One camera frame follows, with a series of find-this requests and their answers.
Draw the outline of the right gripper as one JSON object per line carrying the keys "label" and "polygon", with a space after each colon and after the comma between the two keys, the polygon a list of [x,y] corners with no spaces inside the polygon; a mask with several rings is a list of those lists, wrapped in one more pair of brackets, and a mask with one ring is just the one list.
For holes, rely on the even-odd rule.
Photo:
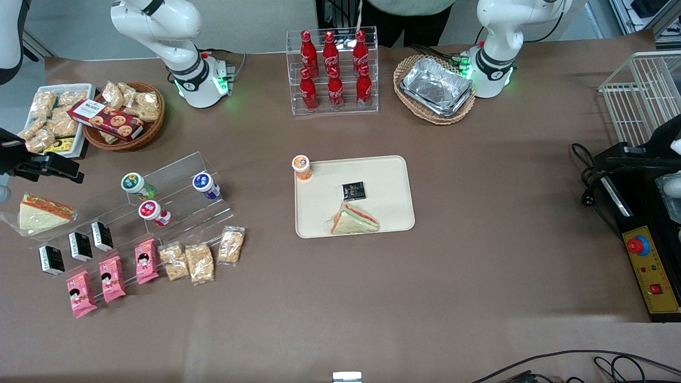
{"label": "right gripper", "polygon": [[1,128],[1,173],[38,182],[41,177],[59,177],[82,184],[85,175],[79,164],[58,154],[33,156],[19,136]]}

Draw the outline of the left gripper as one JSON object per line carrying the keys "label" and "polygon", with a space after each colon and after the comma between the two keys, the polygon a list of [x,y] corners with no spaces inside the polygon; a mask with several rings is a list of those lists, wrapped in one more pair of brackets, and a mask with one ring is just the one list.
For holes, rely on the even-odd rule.
{"label": "left gripper", "polygon": [[607,157],[613,168],[623,171],[652,171],[676,173],[680,170],[679,154],[671,147],[679,137],[680,114],[655,129],[650,140],[645,143],[647,157]]}

